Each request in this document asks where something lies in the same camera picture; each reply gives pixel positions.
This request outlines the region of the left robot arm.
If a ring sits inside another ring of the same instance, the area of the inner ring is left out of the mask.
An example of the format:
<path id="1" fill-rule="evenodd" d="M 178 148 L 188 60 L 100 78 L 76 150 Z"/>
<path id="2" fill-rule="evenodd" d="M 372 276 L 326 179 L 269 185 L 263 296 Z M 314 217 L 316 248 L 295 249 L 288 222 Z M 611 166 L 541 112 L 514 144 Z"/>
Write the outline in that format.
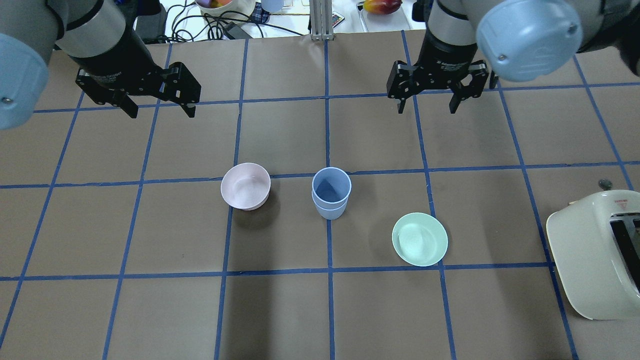
<path id="1" fill-rule="evenodd" d="M 134 96 L 179 105 L 195 117 L 202 87 L 181 62 L 158 65 L 112 0 L 3 0 L 0 127 L 27 122 L 48 84 L 55 48 L 78 65 L 75 84 L 95 104 L 138 116 Z"/>

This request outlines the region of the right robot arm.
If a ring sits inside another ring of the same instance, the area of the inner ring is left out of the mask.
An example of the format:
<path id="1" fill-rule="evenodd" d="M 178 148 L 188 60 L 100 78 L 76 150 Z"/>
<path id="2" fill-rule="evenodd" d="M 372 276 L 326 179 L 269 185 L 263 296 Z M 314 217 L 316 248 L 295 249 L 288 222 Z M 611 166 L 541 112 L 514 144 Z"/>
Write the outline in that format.
<path id="1" fill-rule="evenodd" d="M 402 113 L 411 96 L 450 90 L 455 113 L 486 85 L 530 82 L 611 46 L 638 76 L 639 13 L 637 0 L 417 0 L 422 47 L 414 64 L 394 62 L 387 96 Z"/>

